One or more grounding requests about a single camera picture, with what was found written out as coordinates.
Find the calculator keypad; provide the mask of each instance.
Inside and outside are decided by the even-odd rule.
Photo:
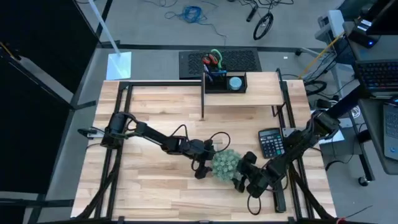
[[[280,134],[271,134],[260,138],[264,158],[269,159],[285,153]]]

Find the green spiky ball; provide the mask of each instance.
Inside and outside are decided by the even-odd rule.
[[[241,174],[236,172],[236,166],[241,159],[241,155],[232,149],[216,153],[211,166],[213,168],[213,175],[225,182],[230,181],[232,178],[241,178]]]

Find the black curtain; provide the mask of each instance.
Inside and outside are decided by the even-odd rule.
[[[3,58],[0,71],[0,191],[46,194],[69,107]]]
[[[98,43],[73,0],[13,0],[0,7],[0,41],[73,94]]]

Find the computer monitor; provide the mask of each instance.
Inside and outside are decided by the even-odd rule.
[[[398,0],[378,0],[365,19],[371,22],[367,35],[398,35]]]

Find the wooden shelf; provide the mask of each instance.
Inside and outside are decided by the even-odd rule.
[[[247,72],[246,93],[205,94],[205,106],[272,106],[283,104],[276,72]]]

